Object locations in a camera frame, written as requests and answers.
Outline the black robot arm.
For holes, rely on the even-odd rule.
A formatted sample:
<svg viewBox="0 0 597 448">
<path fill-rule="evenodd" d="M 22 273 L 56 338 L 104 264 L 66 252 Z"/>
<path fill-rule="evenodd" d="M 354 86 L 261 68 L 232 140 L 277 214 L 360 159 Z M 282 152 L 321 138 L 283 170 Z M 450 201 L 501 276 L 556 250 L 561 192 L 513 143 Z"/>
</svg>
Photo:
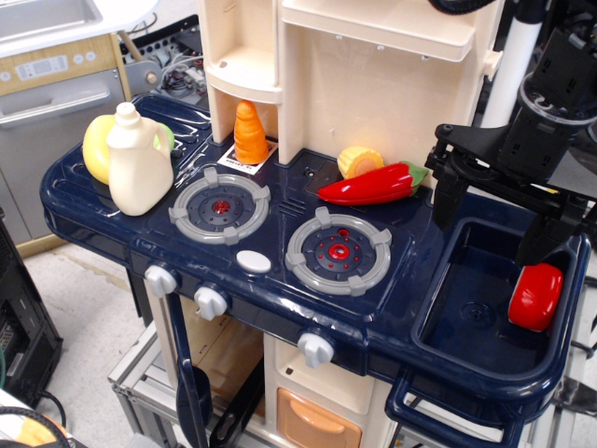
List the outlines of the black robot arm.
<svg viewBox="0 0 597 448">
<path fill-rule="evenodd" d="M 519 1 L 514 22 L 552 27 L 533 71 L 509 83 L 518 112 L 498 117 L 503 89 L 493 86 L 482 127 L 439 125 L 425 165 L 443 231 L 469 187 L 535 212 L 516 256 L 525 266 L 596 232 L 596 4 Z"/>
</svg>

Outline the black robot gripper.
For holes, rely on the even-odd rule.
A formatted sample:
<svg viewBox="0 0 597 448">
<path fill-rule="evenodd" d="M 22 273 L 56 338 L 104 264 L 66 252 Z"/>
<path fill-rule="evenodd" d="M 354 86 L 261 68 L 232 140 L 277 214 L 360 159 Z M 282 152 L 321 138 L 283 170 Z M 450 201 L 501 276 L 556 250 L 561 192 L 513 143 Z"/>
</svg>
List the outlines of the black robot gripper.
<svg viewBox="0 0 597 448">
<path fill-rule="evenodd" d="M 472 186 L 536 212 L 515 262 L 536 265 L 576 234 L 584 217 L 578 198 L 596 200 L 596 174 L 569 154 L 578 130 L 562 125 L 478 128 L 440 124 L 425 166 L 437 180 L 433 219 L 448 231 Z"/>
</svg>

